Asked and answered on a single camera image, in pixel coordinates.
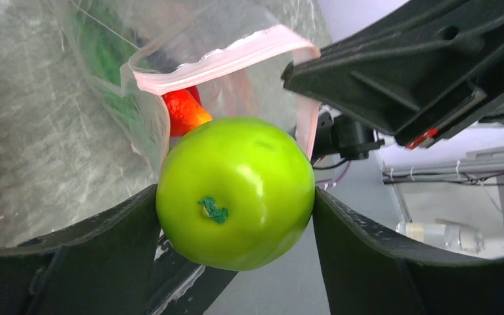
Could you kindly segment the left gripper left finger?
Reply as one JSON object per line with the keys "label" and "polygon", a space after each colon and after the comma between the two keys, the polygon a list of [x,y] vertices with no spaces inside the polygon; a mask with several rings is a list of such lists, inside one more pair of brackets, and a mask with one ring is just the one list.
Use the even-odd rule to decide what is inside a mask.
{"label": "left gripper left finger", "polygon": [[156,187],[59,231],[0,247],[0,314],[203,314],[235,273],[173,250]]}

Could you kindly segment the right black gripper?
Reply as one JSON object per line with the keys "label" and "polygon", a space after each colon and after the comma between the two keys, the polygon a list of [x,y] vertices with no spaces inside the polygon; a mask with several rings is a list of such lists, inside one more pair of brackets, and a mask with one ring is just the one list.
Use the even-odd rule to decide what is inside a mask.
{"label": "right black gripper", "polygon": [[353,118],[318,113],[313,165],[367,159],[385,144],[373,129],[413,149],[504,125],[504,1],[409,1],[282,79]]}

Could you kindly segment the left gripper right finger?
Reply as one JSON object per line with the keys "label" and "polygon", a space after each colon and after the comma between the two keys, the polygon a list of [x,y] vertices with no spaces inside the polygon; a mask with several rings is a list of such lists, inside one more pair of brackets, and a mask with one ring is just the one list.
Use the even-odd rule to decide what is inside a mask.
{"label": "left gripper right finger", "polygon": [[504,258],[412,240],[321,189],[313,223],[332,314],[504,314]]}

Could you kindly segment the green lime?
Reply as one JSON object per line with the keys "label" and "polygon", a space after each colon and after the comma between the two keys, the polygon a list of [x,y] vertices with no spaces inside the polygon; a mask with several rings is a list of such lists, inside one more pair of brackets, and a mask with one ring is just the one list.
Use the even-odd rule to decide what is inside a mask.
{"label": "green lime", "polygon": [[256,117],[225,117],[181,138],[159,177],[159,223],[175,251],[247,271],[300,239],[315,195],[310,160],[295,140]]}

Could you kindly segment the clear zip top bag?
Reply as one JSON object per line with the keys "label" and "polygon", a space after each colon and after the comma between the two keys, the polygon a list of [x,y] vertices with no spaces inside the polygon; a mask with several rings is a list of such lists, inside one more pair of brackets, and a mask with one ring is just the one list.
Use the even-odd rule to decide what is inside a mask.
{"label": "clear zip top bag", "polygon": [[[254,1],[49,1],[49,6],[86,82],[154,175],[177,142],[162,96],[191,86],[213,117],[259,117],[312,155],[320,104],[285,91],[280,76],[290,64],[318,58],[320,50],[266,7]],[[136,49],[120,67],[120,86],[89,72],[79,42],[79,11]],[[99,87],[134,96],[136,121],[120,122]]]}

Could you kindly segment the long green chili pepper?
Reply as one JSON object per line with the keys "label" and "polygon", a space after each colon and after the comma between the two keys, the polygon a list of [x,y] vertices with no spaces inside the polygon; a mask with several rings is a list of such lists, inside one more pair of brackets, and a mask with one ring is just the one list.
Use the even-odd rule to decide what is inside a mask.
{"label": "long green chili pepper", "polygon": [[[84,12],[76,13],[76,21],[82,55],[91,75],[120,86],[120,67],[136,49]],[[128,124],[137,120],[134,96],[120,97],[107,87],[98,89],[120,122]]]}

